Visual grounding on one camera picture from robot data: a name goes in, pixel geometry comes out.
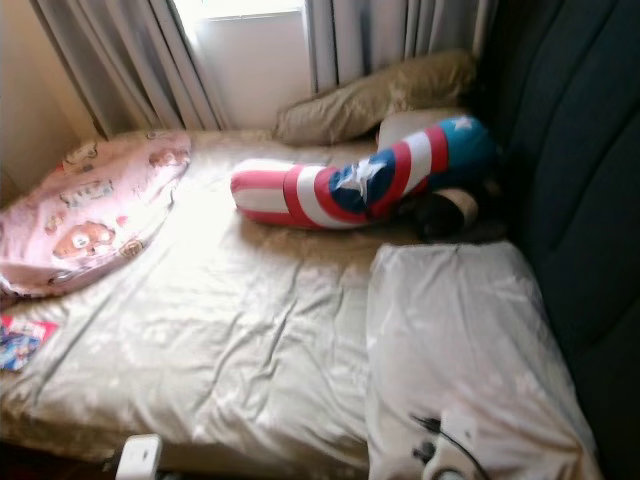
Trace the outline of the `pink cartoon print blanket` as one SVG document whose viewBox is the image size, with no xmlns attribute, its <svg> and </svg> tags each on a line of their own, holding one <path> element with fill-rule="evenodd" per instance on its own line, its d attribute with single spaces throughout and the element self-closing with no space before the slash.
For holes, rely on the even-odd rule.
<svg viewBox="0 0 640 480">
<path fill-rule="evenodd" d="M 163 225 L 191 163 L 186 132 L 84 143 L 0 211 L 0 298 L 54 297 L 140 255 Z"/>
</svg>

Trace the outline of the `olive floral pillow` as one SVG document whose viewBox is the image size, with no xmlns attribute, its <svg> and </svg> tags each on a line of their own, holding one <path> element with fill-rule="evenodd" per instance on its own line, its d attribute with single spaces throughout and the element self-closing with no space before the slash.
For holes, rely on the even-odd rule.
<svg viewBox="0 0 640 480">
<path fill-rule="evenodd" d="M 346 142 L 393 114 L 457 108 L 476 77 L 474 56 L 465 50 L 402 61 L 289 105 L 276 115 L 271 134 L 293 146 Z"/>
</svg>

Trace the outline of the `dark padded headboard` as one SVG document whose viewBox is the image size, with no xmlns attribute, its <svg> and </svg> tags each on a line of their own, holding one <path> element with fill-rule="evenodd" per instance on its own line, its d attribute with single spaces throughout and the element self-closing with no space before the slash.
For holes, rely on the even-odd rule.
<svg viewBox="0 0 640 480">
<path fill-rule="evenodd" d="M 640 447 L 640 0 L 500 0 L 483 115 L 600 451 Z"/>
</svg>

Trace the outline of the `black tan plush toy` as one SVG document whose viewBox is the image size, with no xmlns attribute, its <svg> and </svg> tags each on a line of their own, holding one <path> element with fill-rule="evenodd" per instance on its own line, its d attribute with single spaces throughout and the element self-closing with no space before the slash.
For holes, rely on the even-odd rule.
<svg viewBox="0 0 640 480">
<path fill-rule="evenodd" d="M 485 244 L 507 237 L 499 206 L 498 193 L 474 184 L 435 189 L 408 198 L 399 212 L 410 221 L 422 242 Z"/>
</svg>

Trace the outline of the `bright window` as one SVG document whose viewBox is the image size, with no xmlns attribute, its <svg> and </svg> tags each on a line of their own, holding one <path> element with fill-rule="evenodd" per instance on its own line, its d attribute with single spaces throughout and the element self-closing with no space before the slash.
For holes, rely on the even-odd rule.
<svg viewBox="0 0 640 480">
<path fill-rule="evenodd" d="M 300 13 L 305 0 L 174 0 L 184 18 L 224 20 Z"/>
</svg>

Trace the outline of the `grey curtain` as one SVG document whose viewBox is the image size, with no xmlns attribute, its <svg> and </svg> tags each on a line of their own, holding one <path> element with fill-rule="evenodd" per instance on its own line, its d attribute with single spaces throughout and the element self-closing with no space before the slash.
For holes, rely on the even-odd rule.
<svg viewBox="0 0 640 480">
<path fill-rule="evenodd" d="M 303 0 L 314 92 L 411 58 L 480 56 L 499 0 Z"/>
<path fill-rule="evenodd" d="M 29 0 L 105 136 L 223 131 L 177 0 Z"/>
</svg>

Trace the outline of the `beige floral bed sheet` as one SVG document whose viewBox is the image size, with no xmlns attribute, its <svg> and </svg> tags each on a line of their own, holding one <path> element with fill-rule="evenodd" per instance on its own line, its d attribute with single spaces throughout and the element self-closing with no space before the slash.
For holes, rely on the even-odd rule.
<svg viewBox="0 0 640 480">
<path fill-rule="evenodd" d="M 140 255 L 78 291 L 1 303 L 59 325 L 1 371 L 1 443 L 92 461 L 157 434 L 218 474 L 365 480 L 372 261 L 419 238 L 401 210 L 346 230 L 259 223 L 230 174 L 248 159 L 344 166 L 378 146 L 186 133 L 188 172 Z"/>
</svg>

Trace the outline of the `plain beige pillow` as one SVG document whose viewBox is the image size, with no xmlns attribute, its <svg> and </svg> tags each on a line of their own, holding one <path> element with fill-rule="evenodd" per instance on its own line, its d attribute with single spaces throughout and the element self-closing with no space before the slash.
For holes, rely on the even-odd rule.
<svg viewBox="0 0 640 480">
<path fill-rule="evenodd" d="M 436 125 L 453 116 L 468 114 L 470 111 L 465 108 L 434 108 L 390 114 L 379 125 L 378 136 L 376 136 L 378 150 L 390 148 L 404 137 L 424 131 L 430 125 Z"/>
</svg>

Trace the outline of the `blue red manga book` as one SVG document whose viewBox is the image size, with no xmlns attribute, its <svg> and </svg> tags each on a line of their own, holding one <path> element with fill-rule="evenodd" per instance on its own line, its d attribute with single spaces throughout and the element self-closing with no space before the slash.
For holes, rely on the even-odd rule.
<svg viewBox="0 0 640 480">
<path fill-rule="evenodd" d="M 0 369 L 12 372 L 22 370 L 58 330 L 59 325 L 55 323 L 1 316 Z"/>
</svg>

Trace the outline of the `red white blue star bolster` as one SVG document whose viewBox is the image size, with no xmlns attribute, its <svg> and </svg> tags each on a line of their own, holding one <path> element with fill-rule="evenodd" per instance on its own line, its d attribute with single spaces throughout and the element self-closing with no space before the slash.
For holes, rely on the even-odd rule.
<svg viewBox="0 0 640 480">
<path fill-rule="evenodd" d="M 355 229 L 392 218 L 411 198 L 483 179 L 498 156 L 479 119 L 451 116 L 344 166 L 244 160 L 230 174 L 230 195 L 259 223 Z"/>
</svg>

